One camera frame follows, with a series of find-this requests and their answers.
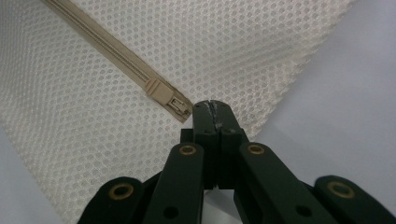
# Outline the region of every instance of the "perforated fabric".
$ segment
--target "perforated fabric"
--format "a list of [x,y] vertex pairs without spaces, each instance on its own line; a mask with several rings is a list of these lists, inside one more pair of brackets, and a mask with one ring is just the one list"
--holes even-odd
[[[73,2],[252,138],[351,0]],[[1,124],[65,223],[109,179],[163,168],[182,124],[38,0],[0,10]]]

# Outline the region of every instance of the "screw hole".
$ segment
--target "screw hole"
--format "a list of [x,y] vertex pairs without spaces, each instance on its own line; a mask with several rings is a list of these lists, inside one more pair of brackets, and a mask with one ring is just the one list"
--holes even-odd
[[179,152],[182,155],[190,156],[192,154],[195,154],[195,152],[197,152],[197,149],[195,147],[192,147],[192,146],[184,146],[184,147],[180,148]]
[[117,189],[114,190],[114,194],[117,195],[117,196],[124,195],[124,194],[126,194],[127,192],[128,192],[128,188],[127,188],[127,187],[124,187],[124,186],[119,187],[119,188],[117,188]]
[[257,145],[248,146],[247,149],[250,151],[251,154],[254,155],[261,155],[265,151],[263,147]]
[[173,219],[178,216],[178,210],[176,207],[167,207],[163,210],[163,216],[168,219]]
[[351,199],[355,197],[355,191],[350,186],[338,181],[330,182],[327,188],[340,198]]
[[296,212],[303,217],[312,217],[312,211],[307,206],[297,205]]
[[113,186],[108,192],[108,196],[113,200],[123,200],[134,193],[134,187],[128,183],[121,183]]

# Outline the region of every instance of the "zipper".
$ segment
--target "zipper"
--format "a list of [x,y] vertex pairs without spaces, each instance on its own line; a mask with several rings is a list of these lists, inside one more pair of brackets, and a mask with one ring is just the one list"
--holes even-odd
[[176,119],[184,122],[191,115],[192,102],[187,97],[71,1],[42,1]]

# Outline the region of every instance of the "zipper teeth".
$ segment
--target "zipper teeth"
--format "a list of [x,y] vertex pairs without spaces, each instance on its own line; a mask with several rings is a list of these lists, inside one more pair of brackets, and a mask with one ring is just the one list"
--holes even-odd
[[84,21],[80,20],[79,17],[75,16],[68,8],[64,7],[58,1],[48,1],[58,8],[69,20],[73,21],[75,25],[81,28],[87,35],[94,39],[99,45],[108,50],[114,57],[116,57],[125,66],[131,69],[140,79],[144,82],[150,79],[145,73],[143,73],[136,65],[131,63],[121,52],[109,44],[105,39],[103,39],[99,34],[97,34],[93,29],[90,28]]
[[192,102],[70,0],[43,0],[171,115],[184,122]]

